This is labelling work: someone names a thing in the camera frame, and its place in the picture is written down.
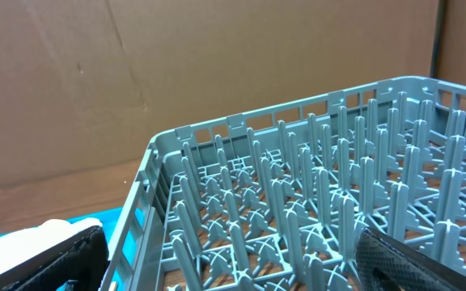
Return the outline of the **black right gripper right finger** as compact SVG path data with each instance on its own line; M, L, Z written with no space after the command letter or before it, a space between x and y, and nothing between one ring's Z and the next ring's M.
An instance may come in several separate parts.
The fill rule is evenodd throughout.
M366 227L359 235L355 260L361 290L466 291L466 276Z

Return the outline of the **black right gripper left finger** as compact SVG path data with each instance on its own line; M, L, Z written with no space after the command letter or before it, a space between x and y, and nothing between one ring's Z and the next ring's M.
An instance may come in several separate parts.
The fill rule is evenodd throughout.
M0 274L0 291L97 291L108 270L104 230L90 226Z

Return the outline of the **white paper napkin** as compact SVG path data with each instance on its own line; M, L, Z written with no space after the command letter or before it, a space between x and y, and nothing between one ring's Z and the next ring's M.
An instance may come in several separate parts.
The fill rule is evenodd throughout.
M94 217L77 222L50 219L39 226L0 236L0 274L91 226L102 225L103 223Z

